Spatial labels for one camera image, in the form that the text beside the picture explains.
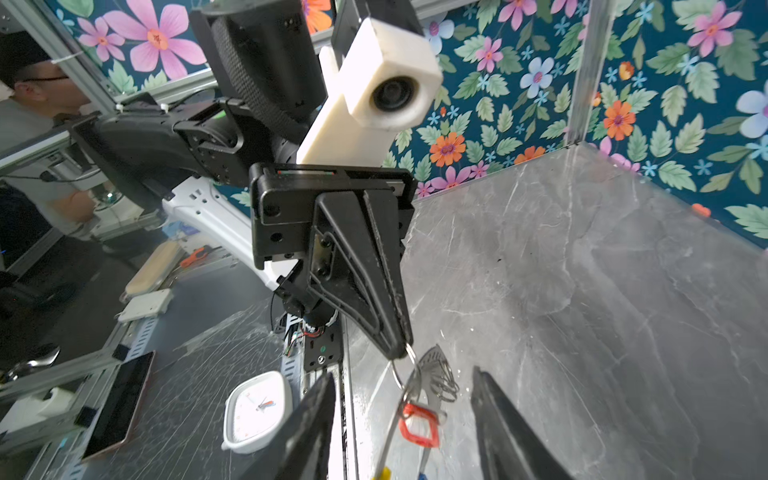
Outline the red key tag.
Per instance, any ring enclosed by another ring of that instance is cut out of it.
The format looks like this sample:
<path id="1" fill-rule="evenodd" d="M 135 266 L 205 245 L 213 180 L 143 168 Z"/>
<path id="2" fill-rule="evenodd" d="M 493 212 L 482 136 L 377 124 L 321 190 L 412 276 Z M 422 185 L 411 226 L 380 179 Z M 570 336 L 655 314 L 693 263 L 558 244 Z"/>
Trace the red key tag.
<path id="1" fill-rule="evenodd" d="M 432 410 L 414 403 L 406 403 L 402 408 L 398 428 L 401 436 L 408 442 L 434 449 L 440 446 L 440 419 Z"/>

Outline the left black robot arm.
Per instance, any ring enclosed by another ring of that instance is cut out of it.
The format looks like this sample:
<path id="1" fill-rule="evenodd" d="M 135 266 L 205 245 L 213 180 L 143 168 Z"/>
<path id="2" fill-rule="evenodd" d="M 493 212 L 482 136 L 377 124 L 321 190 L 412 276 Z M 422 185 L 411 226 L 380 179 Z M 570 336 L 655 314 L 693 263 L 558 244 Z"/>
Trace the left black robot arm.
<path id="1" fill-rule="evenodd" d="M 250 267 L 315 328 L 353 320 L 390 360 L 413 334 L 401 274 L 415 180 L 383 161 L 417 119 L 435 65 L 416 70 L 406 1 L 349 1 L 314 50 L 298 1 L 219 1 L 188 14 L 221 96 L 149 95 L 70 133 L 132 201 L 159 207 Z"/>

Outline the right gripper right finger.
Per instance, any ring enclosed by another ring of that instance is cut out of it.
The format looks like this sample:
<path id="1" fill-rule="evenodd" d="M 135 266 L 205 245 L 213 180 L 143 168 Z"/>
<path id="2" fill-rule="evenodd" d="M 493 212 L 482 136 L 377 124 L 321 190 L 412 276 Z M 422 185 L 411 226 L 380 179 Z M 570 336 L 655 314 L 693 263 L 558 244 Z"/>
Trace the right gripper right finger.
<path id="1" fill-rule="evenodd" d="M 571 476 L 486 371 L 473 368 L 471 407 L 485 479 L 563 479 Z"/>

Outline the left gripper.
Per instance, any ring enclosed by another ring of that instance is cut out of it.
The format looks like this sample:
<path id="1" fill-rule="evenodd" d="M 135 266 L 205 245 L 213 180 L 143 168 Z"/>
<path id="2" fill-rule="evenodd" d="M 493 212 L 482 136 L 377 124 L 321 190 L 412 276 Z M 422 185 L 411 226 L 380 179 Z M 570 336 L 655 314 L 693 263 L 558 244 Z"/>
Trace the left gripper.
<path id="1" fill-rule="evenodd" d="M 415 181 L 398 168 L 256 164 L 251 169 L 256 267 L 297 259 L 293 288 L 321 298 L 389 360 L 413 333 L 400 261 Z"/>

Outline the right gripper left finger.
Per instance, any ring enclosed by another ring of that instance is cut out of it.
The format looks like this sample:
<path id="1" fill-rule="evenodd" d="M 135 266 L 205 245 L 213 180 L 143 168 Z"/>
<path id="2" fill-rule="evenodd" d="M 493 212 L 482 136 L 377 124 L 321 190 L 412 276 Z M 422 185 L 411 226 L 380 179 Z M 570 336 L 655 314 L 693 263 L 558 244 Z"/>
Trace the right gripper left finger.
<path id="1" fill-rule="evenodd" d="M 326 479 L 335 416 L 335 380 L 324 374 L 307 392 L 242 480 Z"/>

